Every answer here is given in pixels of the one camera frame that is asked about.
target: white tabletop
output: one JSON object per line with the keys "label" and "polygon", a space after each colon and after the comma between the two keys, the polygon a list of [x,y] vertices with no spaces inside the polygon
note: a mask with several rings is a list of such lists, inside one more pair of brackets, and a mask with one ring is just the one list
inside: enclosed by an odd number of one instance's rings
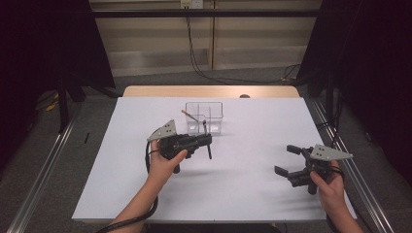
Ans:
{"label": "white tabletop", "polygon": [[[322,144],[302,98],[119,98],[73,219],[110,221],[144,183],[147,138],[170,119],[187,132],[187,102],[223,102],[222,134],[181,164],[150,222],[273,222],[325,219],[317,195],[274,173],[304,168],[287,145]],[[352,206],[349,209],[355,216]]]}

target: gray floor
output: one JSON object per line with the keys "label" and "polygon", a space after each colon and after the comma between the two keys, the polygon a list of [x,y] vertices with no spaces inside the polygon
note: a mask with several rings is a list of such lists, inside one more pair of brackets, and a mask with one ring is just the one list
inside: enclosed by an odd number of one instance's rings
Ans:
{"label": "gray floor", "polygon": [[[204,73],[215,78],[261,82],[277,81],[285,76],[284,68],[222,70]],[[224,81],[231,84],[262,84]],[[221,84],[202,78],[194,72],[116,78],[116,83],[116,92],[119,93],[131,84]],[[71,219],[116,106],[116,99],[108,98],[88,87],[85,91],[87,99],[84,103],[71,103],[69,100],[70,110],[72,112],[79,110],[78,118],[53,167],[45,189],[36,203],[31,219],[27,225],[22,227],[25,229],[24,232],[94,232],[103,226],[102,224],[84,224]],[[307,97],[305,86],[299,87],[298,91],[301,96]],[[40,103],[39,107],[47,105],[49,101]],[[310,106],[314,100],[306,98],[306,101],[311,109]],[[58,108],[49,112],[39,111],[31,132],[9,163],[0,183],[0,232],[7,231],[18,208],[36,181],[55,142],[58,129]],[[410,232],[412,229],[411,186],[388,163],[379,146],[367,140],[366,129],[346,105],[344,105],[340,118],[339,132],[349,152],[355,156],[355,161],[364,179],[382,206],[394,232]],[[324,128],[320,129],[320,134],[327,145],[329,138]],[[378,232],[352,182],[347,181],[346,185],[347,192],[360,215],[364,217],[373,232]],[[359,223],[367,232],[362,220],[359,219]],[[282,232],[331,232],[324,221],[278,223],[277,226]],[[267,224],[152,226],[153,232],[270,232],[270,230]]]}

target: wire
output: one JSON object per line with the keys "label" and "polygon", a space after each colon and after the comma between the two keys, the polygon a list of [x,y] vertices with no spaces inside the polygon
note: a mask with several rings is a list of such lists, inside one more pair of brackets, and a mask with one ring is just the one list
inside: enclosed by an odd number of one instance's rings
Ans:
{"label": "wire", "polygon": [[335,114],[333,115],[334,130],[332,130],[333,138],[332,138],[332,142],[330,143],[331,148],[335,148],[335,143],[339,135],[339,123],[340,123],[340,116],[342,115],[342,110],[343,110],[343,98],[339,92],[337,96],[336,111],[335,111]]}
{"label": "wire", "polygon": [[294,81],[292,81],[290,83],[290,85],[292,86],[300,86],[303,84],[308,83],[308,81],[310,81],[312,79],[312,77],[317,76],[322,70],[320,68],[315,68],[308,71],[307,74],[303,75],[302,77],[300,77],[299,79],[296,79]]}
{"label": "wire", "polygon": [[[148,170],[148,173],[149,173],[150,167],[151,167],[150,155],[151,155],[153,152],[158,151],[158,150],[152,150],[151,152],[149,152],[149,146],[150,146],[150,144],[151,144],[150,142],[148,142],[148,143],[146,144],[146,156],[145,156],[146,169]],[[155,198],[154,204],[152,205],[152,208],[151,208],[147,213],[145,213],[145,214],[143,214],[143,215],[141,215],[141,216],[138,216],[138,217],[134,217],[134,218],[131,218],[131,219],[127,219],[127,220],[124,220],[124,221],[120,221],[120,222],[117,222],[117,223],[108,225],[108,226],[100,229],[100,230],[97,231],[96,233],[110,232],[110,231],[119,229],[119,228],[121,228],[121,227],[125,227],[125,226],[127,226],[127,225],[131,225],[131,224],[137,223],[137,222],[139,222],[139,221],[145,220],[145,219],[149,218],[150,216],[152,216],[152,215],[155,213],[155,210],[157,209],[157,205],[158,205],[158,196]]]}
{"label": "wire", "polygon": [[342,59],[343,53],[344,53],[344,51],[345,51],[345,49],[346,49],[346,47],[347,47],[347,45],[348,45],[349,39],[350,39],[351,36],[352,36],[351,34],[353,34],[352,32],[354,31],[355,22],[358,20],[358,17],[359,17],[359,15],[360,15],[362,9],[363,9],[363,0],[360,0],[360,2],[359,2],[359,4],[358,4],[357,11],[356,11],[356,13],[355,13],[355,16],[353,17],[353,20],[352,20],[352,22],[351,22],[351,25],[349,26],[349,29],[348,29],[348,33],[346,34],[346,37],[345,37],[345,41],[344,41],[344,43],[343,43],[342,50],[340,50],[339,55],[338,55],[338,57],[337,57],[337,59],[336,59],[335,66],[337,66],[337,65],[339,64],[339,61]]}
{"label": "wire", "polygon": [[336,228],[335,224],[333,223],[332,219],[330,219],[330,216],[328,214],[326,214],[326,223],[333,233],[340,233],[340,231]]}
{"label": "wire", "polygon": [[288,76],[291,74],[291,72],[294,70],[294,68],[296,68],[296,67],[298,67],[298,66],[300,66],[300,64],[290,65],[290,66],[288,66],[288,67],[285,68],[284,77],[283,77],[283,79],[285,80],[284,85],[286,85],[286,81],[288,80]]}
{"label": "wire", "polygon": [[367,224],[366,220],[365,220],[364,217],[361,215],[361,213],[360,213],[360,211],[358,210],[357,206],[356,206],[356,205],[354,204],[354,202],[352,201],[352,198],[351,198],[351,196],[349,195],[349,193],[346,192],[346,194],[347,194],[347,196],[348,196],[349,202],[351,202],[352,207],[354,208],[355,214],[357,214],[357,216],[358,216],[358,217],[360,218],[360,220],[363,222],[363,224],[364,224],[364,226],[367,228],[367,230],[368,230],[370,233],[373,233],[372,228],[370,228],[369,224]]}
{"label": "wire", "polygon": [[288,233],[288,225],[285,223],[285,233]]}
{"label": "wire", "polygon": [[144,227],[145,227],[145,230],[142,231],[142,232],[146,232],[146,233],[150,233],[150,232],[151,232],[151,227],[150,227],[147,223],[144,224]]}
{"label": "wire", "polygon": [[105,228],[97,231],[96,233],[110,232],[110,231],[119,229],[121,227],[125,227],[127,225],[131,225],[131,224],[137,223],[139,221],[142,221],[144,219],[147,219],[155,213],[155,210],[157,209],[157,204],[158,204],[158,197],[155,198],[154,204],[152,205],[152,208],[147,213],[145,213],[144,215],[134,217],[134,218],[131,218],[131,219],[128,219],[128,220],[120,221],[118,223],[111,224],[111,225],[106,226]]}
{"label": "wire", "polygon": [[[224,81],[236,81],[236,82],[245,82],[245,83],[260,83],[260,84],[271,84],[271,83],[279,83],[279,82],[283,82],[285,80],[285,78],[281,78],[281,79],[277,79],[274,81],[251,81],[251,80],[241,80],[241,79],[233,79],[233,78],[212,78],[209,77],[207,75],[205,75],[199,68],[199,66],[197,65],[197,61],[196,61],[196,57],[194,55],[194,49],[193,49],[193,42],[191,39],[191,28],[190,28],[190,19],[189,17],[186,18],[186,22],[188,25],[188,34],[189,34],[189,50],[190,50],[190,62],[191,62],[191,66],[193,67],[194,72],[196,72],[197,75],[199,75],[200,77],[203,77],[207,80],[211,80],[211,81],[215,81],[218,83],[222,83],[222,84],[226,84],[226,85],[230,85],[230,83],[224,82]],[[289,69],[291,67],[293,67],[289,72],[288,75],[292,72],[292,70],[295,68],[295,66],[299,66],[300,64],[295,64],[292,66],[288,66],[286,69]]]}
{"label": "wire", "polygon": [[329,169],[330,172],[340,175],[342,177],[342,181],[345,182],[345,173],[343,173],[342,169],[335,166],[329,166]]}

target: aluminum rail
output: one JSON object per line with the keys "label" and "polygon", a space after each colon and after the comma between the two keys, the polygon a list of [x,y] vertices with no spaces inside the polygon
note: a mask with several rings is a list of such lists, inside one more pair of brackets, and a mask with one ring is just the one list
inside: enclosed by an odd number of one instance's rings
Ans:
{"label": "aluminum rail", "polygon": [[[313,105],[315,107],[315,110],[321,120],[323,122],[326,122],[326,117],[325,113],[326,110],[324,106],[319,102],[319,101],[314,101]],[[334,128],[328,126],[326,128],[326,132],[330,139],[333,139],[334,135]],[[336,139],[336,147],[338,150],[342,150],[345,152],[348,152],[348,149],[344,145],[342,139],[338,136]],[[385,213],[382,210],[381,205],[378,203],[376,200],[375,196],[372,194],[370,191],[369,187],[366,184],[366,181],[364,180],[363,176],[361,175],[360,170],[358,169],[358,166],[355,164],[354,159],[344,159],[342,160],[345,169],[347,170],[347,173],[351,177],[358,194],[360,195],[360,198],[362,199],[365,207],[367,208],[370,216],[372,217],[372,220],[375,222],[375,225],[379,232],[382,233],[387,233],[387,232],[394,232],[392,229],[387,217],[385,216]]]}
{"label": "aluminum rail", "polygon": [[70,136],[74,122],[79,115],[81,106],[81,104],[77,104],[75,106],[75,110],[73,111],[73,116],[71,120],[69,121],[63,132],[57,135],[57,138],[54,142],[53,147],[51,148],[51,151],[48,155],[48,158],[45,161],[45,164],[42,167],[42,170],[37,176],[37,179],[32,185],[30,191],[28,192],[28,195],[25,198],[24,202],[18,209],[15,218],[13,219],[9,229],[7,230],[7,233],[24,232],[31,216],[34,213],[34,210],[36,209],[36,206],[40,198],[42,197],[43,191],[52,173],[52,169],[55,163],[57,162],[58,157],[60,156],[64,148],[64,145],[67,142],[67,139]]}
{"label": "aluminum rail", "polygon": [[296,9],[164,9],[164,10],[92,10],[92,11],[30,11],[13,14],[46,17],[350,17],[349,11]]}

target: transparent box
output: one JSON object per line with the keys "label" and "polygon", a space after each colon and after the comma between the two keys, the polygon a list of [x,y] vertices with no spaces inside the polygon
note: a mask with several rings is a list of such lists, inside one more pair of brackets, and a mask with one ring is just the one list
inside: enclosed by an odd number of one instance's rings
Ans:
{"label": "transparent box", "polygon": [[203,134],[203,120],[206,120],[208,133],[215,136],[221,134],[223,121],[222,102],[187,102],[185,110],[190,115],[186,115],[188,134]]}

